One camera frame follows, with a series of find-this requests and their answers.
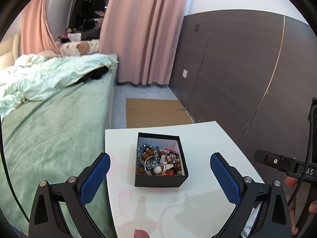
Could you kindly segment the right hand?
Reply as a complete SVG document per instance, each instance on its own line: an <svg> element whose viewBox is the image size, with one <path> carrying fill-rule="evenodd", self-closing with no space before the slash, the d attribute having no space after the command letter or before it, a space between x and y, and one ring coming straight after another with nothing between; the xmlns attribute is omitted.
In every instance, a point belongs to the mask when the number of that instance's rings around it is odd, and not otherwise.
<svg viewBox="0 0 317 238"><path fill-rule="evenodd" d="M316 178L299 179L286 177L287 186L294 188L293 196L287 198L293 237L316 237Z"/></svg>

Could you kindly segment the left hand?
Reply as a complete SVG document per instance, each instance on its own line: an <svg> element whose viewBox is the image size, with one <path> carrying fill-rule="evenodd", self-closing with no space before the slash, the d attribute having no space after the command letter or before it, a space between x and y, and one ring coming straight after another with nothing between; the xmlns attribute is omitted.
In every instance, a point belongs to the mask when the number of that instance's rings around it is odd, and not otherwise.
<svg viewBox="0 0 317 238"><path fill-rule="evenodd" d="M150 238L149 234L142 229L135 229L134 238Z"/></svg>

